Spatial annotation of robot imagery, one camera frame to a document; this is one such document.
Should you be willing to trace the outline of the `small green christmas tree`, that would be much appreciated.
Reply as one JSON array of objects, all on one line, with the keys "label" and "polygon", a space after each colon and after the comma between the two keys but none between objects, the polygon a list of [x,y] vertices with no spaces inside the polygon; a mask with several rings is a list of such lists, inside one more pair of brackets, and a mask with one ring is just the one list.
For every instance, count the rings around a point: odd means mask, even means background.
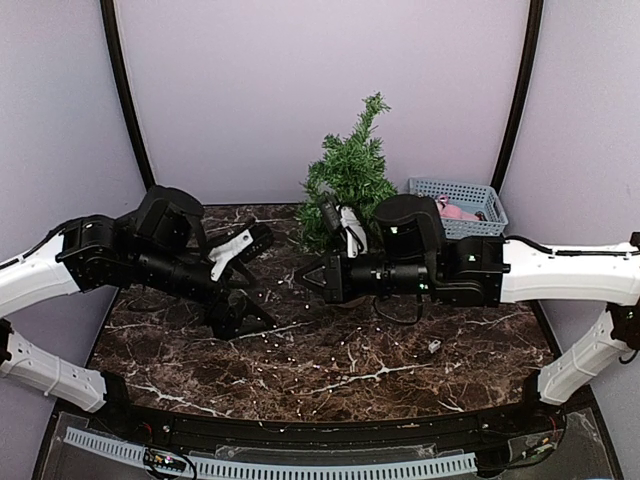
[{"label": "small green christmas tree", "polygon": [[322,158],[308,167],[302,183],[306,200],[297,213],[299,241],[307,251],[320,253],[333,246],[333,235],[326,228],[318,206],[323,185],[333,190],[341,206],[354,209],[368,243],[374,247],[381,245],[373,213],[380,202],[396,195],[398,190],[387,178],[383,141],[374,135],[374,130],[376,118],[391,107],[379,92],[363,102],[364,110],[358,114],[351,133],[326,135]]}]

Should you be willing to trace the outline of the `white battery box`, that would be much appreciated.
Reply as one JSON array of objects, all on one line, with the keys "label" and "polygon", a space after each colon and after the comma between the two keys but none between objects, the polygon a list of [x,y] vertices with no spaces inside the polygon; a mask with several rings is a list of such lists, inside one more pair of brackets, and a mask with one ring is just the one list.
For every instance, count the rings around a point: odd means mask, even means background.
[{"label": "white battery box", "polygon": [[441,348],[442,342],[438,339],[433,340],[429,343],[428,345],[428,351],[430,353],[435,353],[436,351],[438,351]]}]

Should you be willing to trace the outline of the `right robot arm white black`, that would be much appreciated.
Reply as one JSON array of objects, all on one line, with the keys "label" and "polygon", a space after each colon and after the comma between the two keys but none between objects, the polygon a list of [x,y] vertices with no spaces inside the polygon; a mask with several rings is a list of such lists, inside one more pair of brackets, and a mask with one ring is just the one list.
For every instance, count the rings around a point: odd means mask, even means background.
[{"label": "right robot arm white black", "polygon": [[436,202],[400,194],[380,202],[374,218],[383,249],[327,253],[295,273],[328,304],[357,298],[424,294],[455,307],[494,307],[533,300],[601,301],[593,326],[558,359],[525,381],[510,413],[521,434],[534,432],[560,406],[625,354],[639,353],[639,236],[596,247],[545,246],[521,236],[450,240]]}]

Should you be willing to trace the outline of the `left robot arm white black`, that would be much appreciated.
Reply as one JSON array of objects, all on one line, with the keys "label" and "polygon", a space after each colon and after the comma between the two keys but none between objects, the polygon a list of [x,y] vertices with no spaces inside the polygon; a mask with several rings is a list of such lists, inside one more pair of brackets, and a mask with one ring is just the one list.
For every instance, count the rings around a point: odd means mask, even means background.
[{"label": "left robot arm white black", "polygon": [[254,221],[209,238],[204,206],[172,187],[153,186],[139,207],[118,218],[96,214],[66,221],[1,265],[1,375],[101,414],[120,436],[141,427],[124,379],[83,368],[21,335],[7,317],[45,300],[104,286],[150,287],[200,304],[215,338],[230,340],[274,327],[246,293],[256,284],[246,265],[274,242]]}]

